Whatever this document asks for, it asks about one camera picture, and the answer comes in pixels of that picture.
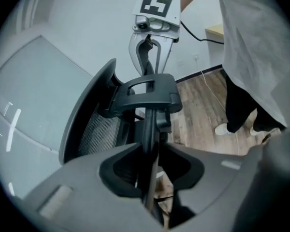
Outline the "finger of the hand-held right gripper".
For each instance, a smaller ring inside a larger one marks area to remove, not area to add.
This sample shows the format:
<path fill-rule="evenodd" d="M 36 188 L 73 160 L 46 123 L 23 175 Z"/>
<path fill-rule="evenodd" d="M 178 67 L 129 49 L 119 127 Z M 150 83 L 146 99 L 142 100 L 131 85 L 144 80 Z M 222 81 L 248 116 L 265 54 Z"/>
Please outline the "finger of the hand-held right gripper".
<path fill-rule="evenodd" d="M 173 40 L 172 38 L 163 37 L 163 36 L 151 36 L 151 42 L 158 49 L 155 73 L 163 73 L 169 54 L 171 52 Z"/>
<path fill-rule="evenodd" d="M 139 47 L 142 43 L 145 42 L 147 35 L 145 34 L 138 34 L 133 33 L 130 39 L 129 43 L 129 54 L 132 60 L 132 63 L 137 70 L 137 72 L 140 74 L 140 76 L 144 75 L 144 67 L 141 62 L 140 53 L 139 53 Z"/>

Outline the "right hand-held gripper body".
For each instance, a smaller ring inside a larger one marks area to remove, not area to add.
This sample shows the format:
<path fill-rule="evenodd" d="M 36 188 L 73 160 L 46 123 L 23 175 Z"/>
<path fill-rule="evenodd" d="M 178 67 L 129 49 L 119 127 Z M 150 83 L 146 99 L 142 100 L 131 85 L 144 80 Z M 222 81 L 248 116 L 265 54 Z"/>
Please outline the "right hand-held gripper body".
<path fill-rule="evenodd" d="M 135 15 L 134 33 L 179 41 L 181 0 L 137 0 L 132 14 Z"/>

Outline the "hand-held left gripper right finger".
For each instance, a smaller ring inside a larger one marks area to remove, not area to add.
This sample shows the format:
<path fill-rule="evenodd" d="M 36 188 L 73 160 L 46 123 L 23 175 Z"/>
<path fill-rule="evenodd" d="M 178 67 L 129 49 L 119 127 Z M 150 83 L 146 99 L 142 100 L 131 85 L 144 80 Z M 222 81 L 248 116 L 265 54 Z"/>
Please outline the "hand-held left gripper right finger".
<path fill-rule="evenodd" d="M 259 149 L 225 155 L 165 143 L 160 164 L 174 187 L 171 228 L 252 228 Z"/>

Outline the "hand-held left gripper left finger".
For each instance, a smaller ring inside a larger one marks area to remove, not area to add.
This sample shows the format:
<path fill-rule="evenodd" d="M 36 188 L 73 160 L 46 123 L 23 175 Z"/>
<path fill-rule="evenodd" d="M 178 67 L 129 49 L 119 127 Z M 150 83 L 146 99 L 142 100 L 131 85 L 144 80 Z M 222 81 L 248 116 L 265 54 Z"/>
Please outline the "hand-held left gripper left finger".
<path fill-rule="evenodd" d="M 161 232 L 163 226 L 139 198 L 115 195 L 102 182 L 102 162 L 137 149 L 133 143 L 65 163 L 24 199 L 35 222 L 47 231 Z"/>

